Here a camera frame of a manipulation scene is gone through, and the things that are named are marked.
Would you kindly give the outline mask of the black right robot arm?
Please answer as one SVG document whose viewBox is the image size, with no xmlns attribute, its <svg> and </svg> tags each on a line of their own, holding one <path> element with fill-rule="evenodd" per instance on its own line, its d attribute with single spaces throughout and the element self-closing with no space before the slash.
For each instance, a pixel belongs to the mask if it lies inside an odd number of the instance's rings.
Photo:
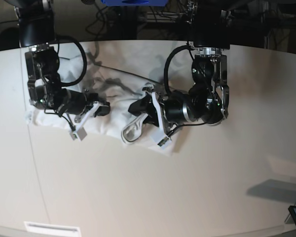
<svg viewBox="0 0 296 237">
<path fill-rule="evenodd" d="M 9 0 L 18 19 L 19 44 L 28 48 L 25 53 L 28 73 L 27 87 L 30 103 L 39 110 L 49 111 L 62 117 L 64 114 L 81 116 L 91 111 L 92 116 L 106 116 L 110 103 L 97 93 L 85 93 L 69 90 L 79 84 L 87 72 L 87 57 L 82 45 L 73 37 L 56 35 L 54 11 L 50 0 Z M 82 71 L 77 79 L 63 82 L 58 70 L 60 59 L 58 52 L 50 45 L 56 41 L 71 41 L 82 56 Z"/>
</svg>

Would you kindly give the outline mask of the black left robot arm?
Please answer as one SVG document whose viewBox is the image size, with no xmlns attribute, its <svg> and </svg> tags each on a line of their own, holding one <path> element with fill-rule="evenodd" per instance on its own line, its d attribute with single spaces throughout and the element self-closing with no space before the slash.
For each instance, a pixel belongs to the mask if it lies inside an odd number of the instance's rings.
<svg viewBox="0 0 296 237">
<path fill-rule="evenodd" d="M 138 140 L 146 124 L 155 126 L 154 142 L 164 147 L 184 127 L 217 125 L 228 118 L 229 86 L 227 36 L 230 11 L 211 0 L 189 0 L 184 19 L 188 38 L 167 57 L 163 69 L 163 89 L 146 84 L 143 98 L 129 106 L 134 119 L 126 125 L 121 138 L 125 143 Z M 170 87 L 170 64 L 174 57 L 188 51 L 191 59 L 193 86 L 184 92 Z"/>
</svg>

